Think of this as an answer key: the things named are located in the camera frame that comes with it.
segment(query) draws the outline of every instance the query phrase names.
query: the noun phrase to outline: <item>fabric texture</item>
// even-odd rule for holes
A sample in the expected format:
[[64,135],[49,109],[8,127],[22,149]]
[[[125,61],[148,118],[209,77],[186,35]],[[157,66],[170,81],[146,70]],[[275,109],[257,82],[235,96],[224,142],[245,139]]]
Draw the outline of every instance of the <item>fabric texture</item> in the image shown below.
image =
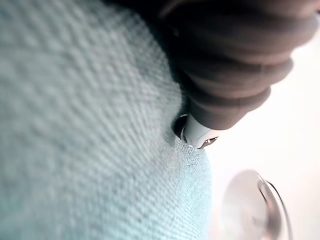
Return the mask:
[[210,166],[152,26],[99,0],[0,1],[0,240],[202,240]]

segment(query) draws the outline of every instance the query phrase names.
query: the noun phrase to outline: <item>light blue fabric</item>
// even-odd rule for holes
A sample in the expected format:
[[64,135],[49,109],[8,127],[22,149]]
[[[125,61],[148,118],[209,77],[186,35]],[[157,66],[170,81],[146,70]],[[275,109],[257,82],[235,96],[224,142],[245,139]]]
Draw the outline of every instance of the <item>light blue fabric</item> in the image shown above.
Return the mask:
[[183,104],[133,12],[0,1],[0,240],[202,240],[210,169],[171,130]]

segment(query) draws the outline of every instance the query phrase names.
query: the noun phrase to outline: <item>woven textile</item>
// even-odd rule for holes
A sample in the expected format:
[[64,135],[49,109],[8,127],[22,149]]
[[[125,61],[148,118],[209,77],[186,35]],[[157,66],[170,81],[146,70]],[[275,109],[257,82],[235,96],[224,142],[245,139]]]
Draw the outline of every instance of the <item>woven textile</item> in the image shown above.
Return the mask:
[[207,238],[209,163],[171,130],[151,30],[99,0],[0,1],[0,240]]

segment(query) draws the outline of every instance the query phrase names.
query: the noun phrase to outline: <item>cloth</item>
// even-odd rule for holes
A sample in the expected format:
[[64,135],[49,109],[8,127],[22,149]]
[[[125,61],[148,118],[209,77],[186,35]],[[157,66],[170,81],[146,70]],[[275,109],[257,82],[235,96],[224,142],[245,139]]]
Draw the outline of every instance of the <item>cloth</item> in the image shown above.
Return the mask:
[[99,0],[0,1],[0,240],[202,240],[210,166],[157,31]]

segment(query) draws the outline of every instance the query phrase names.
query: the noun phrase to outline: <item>white background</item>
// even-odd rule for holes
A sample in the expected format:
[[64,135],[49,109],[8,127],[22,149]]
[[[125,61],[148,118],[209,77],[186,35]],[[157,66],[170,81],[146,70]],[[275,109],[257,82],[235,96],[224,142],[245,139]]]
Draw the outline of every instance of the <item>white background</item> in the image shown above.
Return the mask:
[[228,181],[255,169],[280,192],[294,239],[320,240],[320,31],[293,60],[293,71],[268,101],[207,148],[213,215],[219,218]]

